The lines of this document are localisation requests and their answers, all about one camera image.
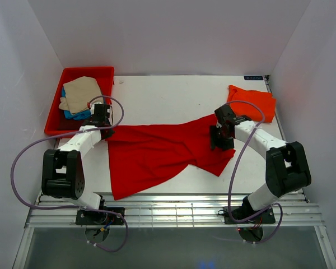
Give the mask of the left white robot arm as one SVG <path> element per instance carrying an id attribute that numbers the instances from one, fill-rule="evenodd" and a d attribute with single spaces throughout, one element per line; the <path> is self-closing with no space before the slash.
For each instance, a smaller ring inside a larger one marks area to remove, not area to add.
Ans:
<path id="1" fill-rule="evenodd" d="M 83 158 L 99 142 L 113 134 L 108 120 L 88 120 L 78 132 L 70 134 L 68 142 L 55 150 L 46 150 L 43 156 L 42 193 L 89 209 L 88 217 L 96 224 L 103 223 L 108 211 L 102 207 L 102 197 L 89 190 Z"/>

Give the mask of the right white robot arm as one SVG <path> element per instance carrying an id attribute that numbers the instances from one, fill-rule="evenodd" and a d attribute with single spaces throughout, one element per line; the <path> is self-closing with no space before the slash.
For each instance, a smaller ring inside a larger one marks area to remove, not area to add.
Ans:
<path id="1" fill-rule="evenodd" d="M 286 142 L 258 127 L 251 120 L 226 121 L 209 127 L 211 149 L 234 148 L 234 140 L 244 143 L 234 166 L 228 188 L 227 216 L 235 223 L 256 222 L 270 206 L 288 193 L 311 184 L 311 174 L 304 147 Z M 237 167 L 247 147 L 265 160 L 265 183 L 247 195 L 240 207 L 231 208 L 231 191 Z"/>

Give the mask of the red t shirt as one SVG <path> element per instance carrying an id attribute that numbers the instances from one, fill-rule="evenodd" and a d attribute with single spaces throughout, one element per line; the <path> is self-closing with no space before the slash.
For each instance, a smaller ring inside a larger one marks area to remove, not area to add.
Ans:
<path id="1" fill-rule="evenodd" d="M 188 165 L 220 176 L 235 150 L 211 150 L 215 124 L 211 114 L 183 124 L 117 126 L 106 140 L 114 199 L 164 183 Z"/>

